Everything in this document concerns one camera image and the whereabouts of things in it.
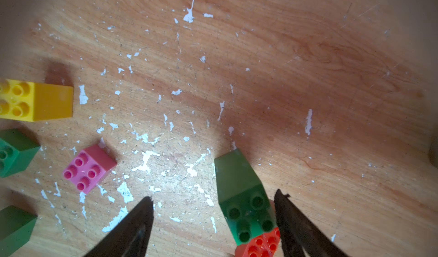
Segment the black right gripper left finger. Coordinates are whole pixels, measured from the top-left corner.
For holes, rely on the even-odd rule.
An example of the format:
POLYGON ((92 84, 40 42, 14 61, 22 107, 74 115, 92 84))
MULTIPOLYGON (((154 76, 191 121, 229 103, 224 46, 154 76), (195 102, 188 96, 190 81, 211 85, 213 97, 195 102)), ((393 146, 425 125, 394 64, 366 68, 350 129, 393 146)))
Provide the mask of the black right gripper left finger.
POLYGON ((153 204, 151 197, 144 197, 86 256, 144 257, 154 223, 153 204))

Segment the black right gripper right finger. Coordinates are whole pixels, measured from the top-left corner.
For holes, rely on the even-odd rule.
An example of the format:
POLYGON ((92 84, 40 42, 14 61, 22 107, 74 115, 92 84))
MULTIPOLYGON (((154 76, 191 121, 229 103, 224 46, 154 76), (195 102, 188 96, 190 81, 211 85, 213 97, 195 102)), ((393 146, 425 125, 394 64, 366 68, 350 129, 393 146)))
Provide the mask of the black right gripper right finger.
POLYGON ((290 200, 290 195, 280 189, 274 196, 277 226, 281 234, 284 256, 345 257, 338 248, 313 222, 290 200))

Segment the red lego brick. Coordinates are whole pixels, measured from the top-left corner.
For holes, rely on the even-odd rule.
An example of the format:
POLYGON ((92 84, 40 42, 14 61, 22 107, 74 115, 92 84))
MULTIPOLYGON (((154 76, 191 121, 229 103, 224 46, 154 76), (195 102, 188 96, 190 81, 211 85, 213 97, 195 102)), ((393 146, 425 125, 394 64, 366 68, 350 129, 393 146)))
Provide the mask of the red lego brick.
POLYGON ((237 246, 235 257, 272 257, 279 248, 280 237, 276 227, 270 233, 253 238, 248 244, 237 246))

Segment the tall green lego brick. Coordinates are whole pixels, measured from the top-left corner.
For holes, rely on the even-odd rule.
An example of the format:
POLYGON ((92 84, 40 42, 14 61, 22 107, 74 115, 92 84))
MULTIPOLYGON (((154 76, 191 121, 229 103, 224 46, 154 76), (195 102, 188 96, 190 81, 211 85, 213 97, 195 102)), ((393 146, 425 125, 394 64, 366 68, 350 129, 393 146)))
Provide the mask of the tall green lego brick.
POLYGON ((217 196, 236 245, 277 227, 264 186, 240 149, 214 160, 217 196))

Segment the pink lego brick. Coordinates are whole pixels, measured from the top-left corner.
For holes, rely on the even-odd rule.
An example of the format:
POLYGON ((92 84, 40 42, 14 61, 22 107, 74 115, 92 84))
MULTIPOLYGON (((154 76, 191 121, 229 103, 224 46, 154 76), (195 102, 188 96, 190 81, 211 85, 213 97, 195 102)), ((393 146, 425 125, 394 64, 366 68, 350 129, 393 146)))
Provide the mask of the pink lego brick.
POLYGON ((63 171, 63 177, 80 193, 88 194, 116 165, 117 162, 96 144, 80 151, 63 171))

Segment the green lego brick front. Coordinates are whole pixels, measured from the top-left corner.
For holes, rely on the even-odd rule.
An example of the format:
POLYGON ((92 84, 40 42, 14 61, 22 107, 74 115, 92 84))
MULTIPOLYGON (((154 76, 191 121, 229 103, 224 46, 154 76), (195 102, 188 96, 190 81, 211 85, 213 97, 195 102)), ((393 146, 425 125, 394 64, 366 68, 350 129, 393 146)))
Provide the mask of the green lego brick front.
POLYGON ((31 237, 37 216, 15 206, 1 210, 1 256, 9 257, 31 237))

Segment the small green lego brick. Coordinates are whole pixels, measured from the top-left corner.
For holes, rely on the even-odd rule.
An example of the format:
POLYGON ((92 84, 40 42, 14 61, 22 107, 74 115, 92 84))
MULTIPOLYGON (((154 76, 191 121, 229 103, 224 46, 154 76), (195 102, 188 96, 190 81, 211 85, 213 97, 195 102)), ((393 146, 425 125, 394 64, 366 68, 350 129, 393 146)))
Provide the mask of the small green lego brick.
POLYGON ((1 131, 1 178, 26 170, 39 149, 18 129, 1 131))

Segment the yellow lego brick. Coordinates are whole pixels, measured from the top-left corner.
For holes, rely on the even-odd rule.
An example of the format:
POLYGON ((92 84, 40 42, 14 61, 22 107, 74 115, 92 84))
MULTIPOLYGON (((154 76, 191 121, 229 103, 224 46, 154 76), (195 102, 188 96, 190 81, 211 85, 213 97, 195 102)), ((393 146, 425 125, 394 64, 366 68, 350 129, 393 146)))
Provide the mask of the yellow lego brick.
POLYGON ((74 88, 12 79, 1 79, 1 118, 47 121, 73 115, 74 88))

